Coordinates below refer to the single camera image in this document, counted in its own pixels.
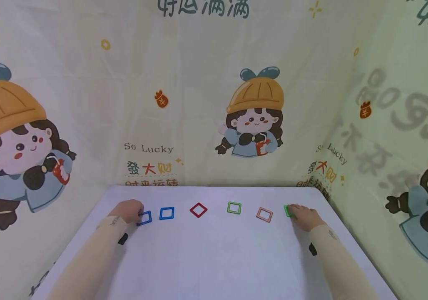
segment white table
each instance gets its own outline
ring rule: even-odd
[[[97,299],[331,299],[308,235],[293,228],[284,205],[315,208],[365,272],[379,299],[396,299],[322,194],[311,187],[110,187],[32,297],[46,299],[98,222],[127,199],[138,199],[152,222],[128,230],[117,245]],[[242,204],[240,215],[227,203]],[[207,207],[200,218],[189,210]],[[174,218],[159,220],[173,206]],[[273,212],[270,223],[256,217]]]

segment arm sleeve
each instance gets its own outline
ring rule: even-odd
[[[407,193],[407,205],[409,205],[409,211],[413,215],[421,215],[428,211],[427,201],[428,193],[421,185],[413,186]]]
[[[378,300],[366,275],[330,227],[315,227],[309,238],[321,260],[333,300]]]
[[[104,218],[66,266],[47,300],[94,299],[117,242],[127,229],[121,217]]]
[[[226,130],[226,133],[224,133],[224,137],[232,146],[236,145],[239,142],[239,136],[237,135],[237,131],[232,128]]]
[[[9,175],[0,176],[0,199],[17,200],[25,195],[26,185],[22,176],[17,179],[13,179]]]
[[[275,136],[270,131],[267,132],[267,138],[271,140],[270,143],[266,146],[266,151],[269,153],[272,153],[277,149],[277,140],[275,139]]]

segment red square frame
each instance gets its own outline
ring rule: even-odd
[[[204,211],[202,211],[202,213],[200,214],[196,214],[196,212],[194,211],[194,209],[198,206],[201,206]],[[195,215],[196,217],[200,218],[202,215],[204,215],[204,213],[207,211],[207,207],[205,207],[204,205],[202,205],[200,202],[198,202],[196,205],[194,205],[191,209],[189,209],[190,212],[192,212],[193,215]]]
[[[265,212],[269,213],[269,218],[266,219],[266,218],[261,217],[261,211],[265,211]],[[273,212],[271,212],[270,210],[265,209],[263,207],[259,207],[259,211],[257,212],[256,217],[258,217],[262,221],[266,221],[267,223],[271,223],[271,218],[273,217]]]

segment yellow sparkle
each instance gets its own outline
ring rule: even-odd
[[[101,47],[102,47],[104,50],[109,50],[109,49],[111,48],[111,43],[110,43],[108,40],[103,39],[103,40],[101,41]]]
[[[322,9],[319,6],[319,0],[316,1],[316,6],[315,7],[310,7],[309,11],[313,12],[312,14],[312,19],[314,19],[314,17],[316,16],[316,12],[322,12]]]

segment cream fabric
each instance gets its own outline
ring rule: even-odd
[[[407,191],[404,177],[428,168],[428,100],[407,101],[428,95],[428,1],[247,0],[247,15],[224,0],[223,16],[208,14],[211,2],[186,13],[192,0],[0,0],[0,63],[77,154],[58,199],[35,213],[19,202],[0,230],[0,299],[35,292],[109,184],[302,183],[325,188],[401,299],[428,299],[428,263],[399,228],[408,215],[385,208]],[[283,145],[217,154],[241,71],[268,67],[280,70]],[[408,114],[412,104],[426,108]],[[372,171],[364,154],[376,145],[390,156]]]

